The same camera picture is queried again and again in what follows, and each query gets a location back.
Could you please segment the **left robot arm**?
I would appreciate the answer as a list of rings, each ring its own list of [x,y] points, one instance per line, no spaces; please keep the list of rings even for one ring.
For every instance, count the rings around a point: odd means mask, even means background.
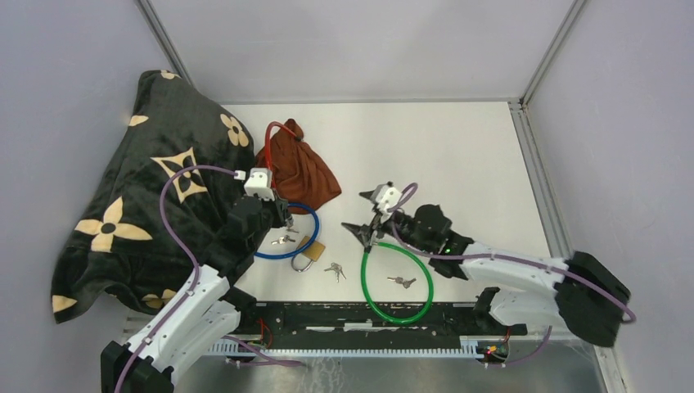
[[[123,345],[101,353],[104,392],[172,392],[189,368],[222,336],[251,331],[255,298],[234,288],[272,228],[292,221],[286,200],[244,196],[197,257],[174,298]]]

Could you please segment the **blue lock key bunch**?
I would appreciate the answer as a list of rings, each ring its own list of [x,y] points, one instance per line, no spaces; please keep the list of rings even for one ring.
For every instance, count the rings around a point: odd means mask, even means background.
[[[283,245],[287,243],[293,243],[296,242],[296,240],[289,234],[283,235],[281,237],[278,237],[277,239],[271,241],[272,245]]]

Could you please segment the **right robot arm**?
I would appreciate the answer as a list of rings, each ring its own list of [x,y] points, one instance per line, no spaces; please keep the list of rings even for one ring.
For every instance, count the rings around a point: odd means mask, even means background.
[[[630,290],[595,256],[574,251],[568,258],[533,257],[496,249],[456,233],[438,205],[405,213],[402,207],[416,188],[412,183],[400,191],[383,183],[361,192],[372,203],[372,220],[342,227],[365,251],[389,235],[406,251],[427,258],[443,277],[490,282],[472,313],[479,332],[493,334],[516,324],[559,327],[611,348],[620,328],[636,322]]]

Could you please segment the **red cable lock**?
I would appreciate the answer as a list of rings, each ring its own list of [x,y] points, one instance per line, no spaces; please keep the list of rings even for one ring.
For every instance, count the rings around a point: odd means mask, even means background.
[[[258,161],[272,172],[272,184],[276,189],[295,175],[303,139],[304,131],[294,119],[288,119],[284,123],[272,121],[266,128],[263,157],[258,154]]]

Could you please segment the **large brass padlock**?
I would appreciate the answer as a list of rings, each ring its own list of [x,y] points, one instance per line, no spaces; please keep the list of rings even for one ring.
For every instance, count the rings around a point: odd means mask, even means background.
[[[304,236],[296,247],[297,253],[291,257],[290,267],[297,273],[308,271],[320,259],[325,249],[321,242]]]

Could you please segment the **blue cable lock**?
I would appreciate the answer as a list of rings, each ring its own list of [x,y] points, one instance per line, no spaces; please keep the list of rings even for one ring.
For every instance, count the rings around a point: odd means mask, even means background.
[[[313,217],[313,221],[314,221],[313,233],[309,237],[309,240],[303,246],[299,246],[297,249],[290,251],[290,252],[287,252],[287,253],[284,253],[284,254],[272,255],[272,254],[265,254],[265,253],[261,253],[261,252],[255,252],[254,253],[255,257],[258,257],[261,259],[266,259],[266,260],[284,260],[287,258],[295,257],[298,254],[301,254],[303,251],[306,251],[312,244],[314,244],[316,242],[316,240],[318,238],[318,234],[320,233],[320,228],[321,228],[320,219],[319,219],[316,211],[313,208],[311,208],[305,204],[301,204],[301,203],[297,203],[297,202],[290,202],[288,206],[290,208],[299,208],[300,210],[305,210]]]

